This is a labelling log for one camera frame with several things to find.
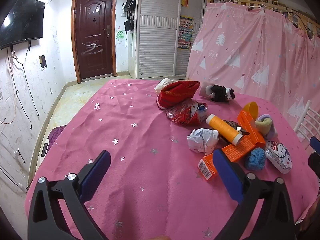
pink tablecloth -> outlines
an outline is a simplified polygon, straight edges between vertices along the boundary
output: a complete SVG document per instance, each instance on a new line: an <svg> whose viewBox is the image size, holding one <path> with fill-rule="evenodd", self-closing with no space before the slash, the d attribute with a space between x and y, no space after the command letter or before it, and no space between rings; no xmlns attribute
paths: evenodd
<svg viewBox="0 0 320 240"><path fill-rule="evenodd" d="M187 136L195 127L169 121L156 105L157 81L112 80L105 84L76 114L57 138L40 165L27 194L25 209L37 178L64 179L78 172L101 150L111 153L111 166L93 199L85 206L97 225L111 239L138 240L168 235L173 240L214 238L223 228L237 203L228 195L221 179L209 182L198 174L203 154L188 148ZM256 101L259 114L271 114L279 141L288 149L293 168L282 175L269 161L260 179L284 178L295 220L316 199L318 183L308 166L308 156L298 138L270 102L236 94L228 103L206 102L209 113L236 121L241 108ZM244 233L252 230L261 202ZM70 214L65 212L71 232L80 237Z"/></svg>

hello kitty package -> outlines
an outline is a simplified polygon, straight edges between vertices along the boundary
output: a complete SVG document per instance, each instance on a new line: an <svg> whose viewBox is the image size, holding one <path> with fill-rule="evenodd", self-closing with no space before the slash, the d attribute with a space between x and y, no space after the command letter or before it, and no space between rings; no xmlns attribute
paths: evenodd
<svg viewBox="0 0 320 240"><path fill-rule="evenodd" d="M175 123L194 126L200 125L207 119L207 110L207 104L187 99L168 109L166 111L166 116Z"/></svg>
<svg viewBox="0 0 320 240"><path fill-rule="evenodd" d="M282 143L268 141L266 148L266 157L282 174L286 174L292 169L289 151Z"/></svg>

television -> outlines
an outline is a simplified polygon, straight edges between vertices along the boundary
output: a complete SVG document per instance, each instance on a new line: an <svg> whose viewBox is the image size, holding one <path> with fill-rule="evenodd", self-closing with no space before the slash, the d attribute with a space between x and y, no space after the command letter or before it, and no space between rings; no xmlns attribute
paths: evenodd
<svg viewBox="0 0 320 240"><path fill-rule="evenodd" d="M37 0L18 0L0 28L0 49L43 38L44 7Z"/></svg>

metal screw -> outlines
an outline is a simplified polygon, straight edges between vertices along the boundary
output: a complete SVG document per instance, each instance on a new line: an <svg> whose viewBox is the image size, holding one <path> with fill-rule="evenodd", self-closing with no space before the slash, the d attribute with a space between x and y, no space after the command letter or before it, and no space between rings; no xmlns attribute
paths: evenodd
<svg viewBox="0 0 320 240"><path fill-rule="evenodd" d="M284 183L284 181L283 181L282 178L277 178L277 182L278 182L279 184L283 184L283 183Z"/></svg>
<svg viewBox="0 0 320 240"><path fill-rule="evenodd" d="M67 176L68 180L74 180L76 178L76 175L74 173L70 173L68 176Z"/></svg>
<svg viewBox="0 0 320 240"><path fill-rule="evenodd" d="M254 180L256 178L256 175L254 175L253 173L248 173L247 174L247 178L251 179L251 180Z"/></svg>
<svg viewBox="0 0 320 240"><path fill-rule="evenodd" d="M39 183L44 183L44 181L45 181L45 177L40 177L40 178L38 179L38 182L39 182Z"/></svg>

blue knitted item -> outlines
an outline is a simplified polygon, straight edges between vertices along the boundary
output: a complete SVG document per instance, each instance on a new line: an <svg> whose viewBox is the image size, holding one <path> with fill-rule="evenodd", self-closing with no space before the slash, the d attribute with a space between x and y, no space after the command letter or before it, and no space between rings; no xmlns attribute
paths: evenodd
<svg viewBox="0 0 320 240"><path fill-rule="evenodd" d="M264 167L265 160L265 151L261 148L256 148L250 152L245 160L244 166L249 171L261 171Z"/></svg>

